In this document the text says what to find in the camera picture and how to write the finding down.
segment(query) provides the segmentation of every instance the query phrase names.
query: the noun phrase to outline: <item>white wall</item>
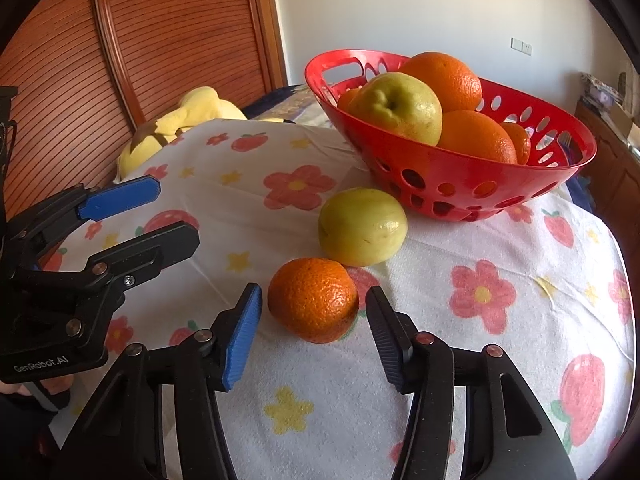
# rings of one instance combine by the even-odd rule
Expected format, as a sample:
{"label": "white wall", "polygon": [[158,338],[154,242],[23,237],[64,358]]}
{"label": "white wall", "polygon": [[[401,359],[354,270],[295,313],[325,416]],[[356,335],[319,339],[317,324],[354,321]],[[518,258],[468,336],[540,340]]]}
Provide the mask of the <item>white wall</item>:
{"label": "white wall", "polygon": [[[480,77],[521,89],[573,112],[577,72],[614,86],[622,47],[587,0],[277,0],[290,83],[334,48],[413,55],[447,52]],[[510,48],[533,46],[528,57]]]}

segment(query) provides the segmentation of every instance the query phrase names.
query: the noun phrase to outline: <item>green apple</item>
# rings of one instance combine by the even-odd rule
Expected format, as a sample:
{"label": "green apple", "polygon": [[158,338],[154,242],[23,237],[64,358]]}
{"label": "green apple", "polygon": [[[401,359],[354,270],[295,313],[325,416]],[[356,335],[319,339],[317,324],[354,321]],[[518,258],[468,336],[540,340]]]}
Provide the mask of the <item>green apple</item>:
{"label": "green apple", "polygon": [[326,255],[350,267],[384,262],[406,237],[402,206],[379,189],[357,187],[327,200],[318,217],[320,246]]}
{"label": "green apple", "polygon": [[348,112],[401,137],[435,146],[442,132],[442,107],[430,86],[401,72],[375,76],[353,98]]}

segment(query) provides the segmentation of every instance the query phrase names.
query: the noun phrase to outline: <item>blue gripper pad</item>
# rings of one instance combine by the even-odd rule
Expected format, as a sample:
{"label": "blue gripper pad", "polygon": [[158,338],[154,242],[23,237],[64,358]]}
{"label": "blue gripper pad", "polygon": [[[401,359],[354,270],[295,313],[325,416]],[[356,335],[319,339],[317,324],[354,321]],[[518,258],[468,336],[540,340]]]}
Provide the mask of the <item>blue gripper pad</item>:
{"label": "blue gripper pad", "polygon": [[78,218],[97,222],[153,202],[159,195],[160,183],[152,176],[141,176],[89,195],[78,206]]}
{"label": "blue gripper pad", "polygon": [[242,377],[261,314],[262,289],[257,283],[249,283],[244,288],[236,306],[232,310],[225,310],[218,314],[213,323],[214,334],[218,341],[222,345],[226,343],[221,379],[227,391],[231,390],[236,381]]}
{"label": "blue gripper pad", "polygon": [[372,286],[367,292],[366,310],[386,380],[400,392],[404,385],[402,364],[413,352],[411,340],[379,286]]}

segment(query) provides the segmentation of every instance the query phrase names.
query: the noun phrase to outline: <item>citrus fruit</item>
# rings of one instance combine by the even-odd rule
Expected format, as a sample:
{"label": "citrus fruit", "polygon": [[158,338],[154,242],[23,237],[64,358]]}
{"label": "citrus fruit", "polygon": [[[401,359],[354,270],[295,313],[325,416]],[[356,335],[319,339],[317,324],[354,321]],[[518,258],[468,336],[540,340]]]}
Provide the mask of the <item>citrus fruit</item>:
{"label": "citrus fruit", "polygon": [[358,291],[341,264],[299,258],[284,264],[269,284],[271,315],[310,343],[341,338],[358,313]]}
{"label": "citrus fruit", "polygon": [[459,59],[440,52],[423,52],[399,69],[427,83],[436,92],[442,112],[475,110],[482,99],[478,76]]}
{"label": "citrus fruit", "polygon": [[385,72],[370,80],[349,104],[349,113],[429,146],[440,138],[442,108],[436,94],[419,79],[400,72]]}
{"label": "citrus fruit", "polygon": [[527,131],[516,123],[502,123],[504,131],[513,142],[513,147],[516,149],[516,156],[518,157],[518,164],[526,164],[529,160],[529,154],[531,153],[531,139]]}
{"label": "citrus fruit", "polygon": [[350,88],[344,94],[340,96],[338,99],[338,108],[345,112],[349,111],[349,103],[353,100],[354,97],[358,94],[359,88]]}
{"label": "citrus fruit", "polygon": [[497,162],[518,163],[516,149],[504,128],[492,118],[469,110],[442,116],[438,147]]}
{"label": "citrus fruit", "polygon": [[350,267],[384,262],[398,252],[407,232],[406,215],[391,195],[357,187],[333,195],[318,217],[324,253]]}

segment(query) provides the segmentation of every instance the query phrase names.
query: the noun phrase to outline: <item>wall socket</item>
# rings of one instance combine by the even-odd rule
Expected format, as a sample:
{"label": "wall socket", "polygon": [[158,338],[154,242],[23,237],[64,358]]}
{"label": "wall socket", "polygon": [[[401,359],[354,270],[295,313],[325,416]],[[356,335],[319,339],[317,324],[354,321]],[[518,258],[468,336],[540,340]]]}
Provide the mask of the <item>wall socket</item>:
{"label": "wall socket", "polygon": [[511,48],[523,54],[527,54],[527,56],[531,56],[533,53],[533,47],[529,43],[524,43],[524,41],[517,40],[516,38],[511,38]]}

